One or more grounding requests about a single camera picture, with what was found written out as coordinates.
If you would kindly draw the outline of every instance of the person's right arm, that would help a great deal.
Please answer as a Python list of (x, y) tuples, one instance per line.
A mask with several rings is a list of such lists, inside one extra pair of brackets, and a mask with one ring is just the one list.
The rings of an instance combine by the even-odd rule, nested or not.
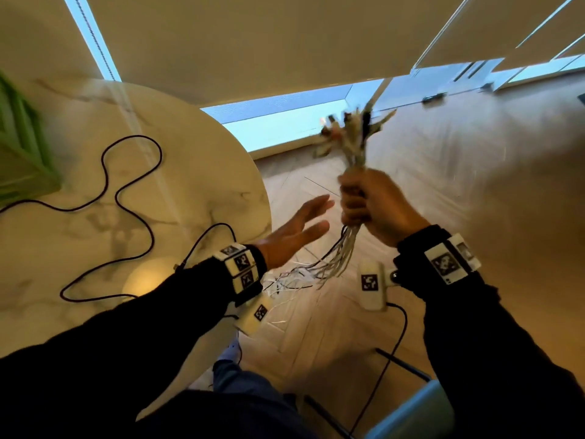
[(364, 223), (394, 259), (404, 288), (425, 300), (425, 345), (455, 411), (457, 428), (475, 436), (582, 434), (585, 398), (500, 304), (478, 272), (447, 285), (424, 252), (450, 237), (431, 226), (384, 173), (340, 177), (343, 222)]

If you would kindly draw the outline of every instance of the person's leg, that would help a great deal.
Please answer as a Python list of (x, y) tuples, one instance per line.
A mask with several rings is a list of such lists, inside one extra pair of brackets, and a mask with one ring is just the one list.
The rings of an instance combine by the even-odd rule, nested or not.
[(214, 391), (217, 393), (253, 394), (284, 403), (282, 395), (265, 377), (240, 368), (237, 364), (240, 352), (238, 338), (235, 338), (215, 362), (213, 367)]

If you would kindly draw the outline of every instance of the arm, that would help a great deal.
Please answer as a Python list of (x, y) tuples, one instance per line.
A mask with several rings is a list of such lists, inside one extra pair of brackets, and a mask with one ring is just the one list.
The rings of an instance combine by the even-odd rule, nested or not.
[(450, 234), (430, 226), (380, 171), (348, 173), (340, 184), (344, 223), (364, 223), (397, 247), (401, 285), (427, 303), (425, 345), (457, 427), (492, 437), (574, 434), (585, 399), (573, 375), (534, 344), (478, 272), (447, 285), (424, 255)]
[[(247, 245), (259, 278), (325, 234), (327, 222), (304, 226), (332, 205), (328, 196), (313, 199), (266, 239)], [(260, 291), (258, 280), (236, 295), (226, 266), (209, 258), (175, 272), (146, 295), (0, 359), (3, 428), (22, 433), (131, 426), (228, 304), (241, 304)]]

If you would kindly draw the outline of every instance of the chair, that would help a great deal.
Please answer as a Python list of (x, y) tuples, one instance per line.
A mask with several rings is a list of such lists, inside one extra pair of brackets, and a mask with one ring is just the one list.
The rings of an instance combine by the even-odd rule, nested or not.
[[(412, 398), (373, 427), (366, 439), (438, 439), (449, 437), (455, 425), (455, 413), (438, 380), (376, 348), (376, 353), (420, 377), (427, 384)], [(326, 409), (311, 396), (305, 403), (312, 407), (344, 439), (355, 439)]]

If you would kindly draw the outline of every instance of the round marble table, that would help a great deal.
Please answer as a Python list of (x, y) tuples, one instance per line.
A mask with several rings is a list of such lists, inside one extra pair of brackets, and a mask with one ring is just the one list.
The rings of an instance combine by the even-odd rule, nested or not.
[[(270, 232), (270, 207), (254, 162), (237, 139), (198, 108), (148, 87), (105, 80), (17, 85), (40, 112), (62, 175), (62, 190), (43, 197), (55, 206), (77, 206), (101, 191), (99, 158), (113, 141), (145, 134), (163, 149), (161, 167), (121, 194), (122, 203), (152, 227), (153, 251), (93, 273), (68, 290), (70, 297), (156, 287), (215, 222), (229, 223), (241, 243)], [(59, 291), (91, 267), (149, 246), (145, 227), (115, 206), (113, 194), (146, 172), (157, 156), (156, 147), (145, 139), (125, 141), (106, 157), (111, 184), (98, 203), (75, 213), (26, 204), (0, 216), (0, 356), (44, 342), (121, 302), (69, 303), (59, 298)], [(229, 230), (215, 228), (190, 265), (229, 243)], [(234, 334), (231, 319), (224, 319), (202, 337), (172, 384), (139, 417), (200, 376)]]

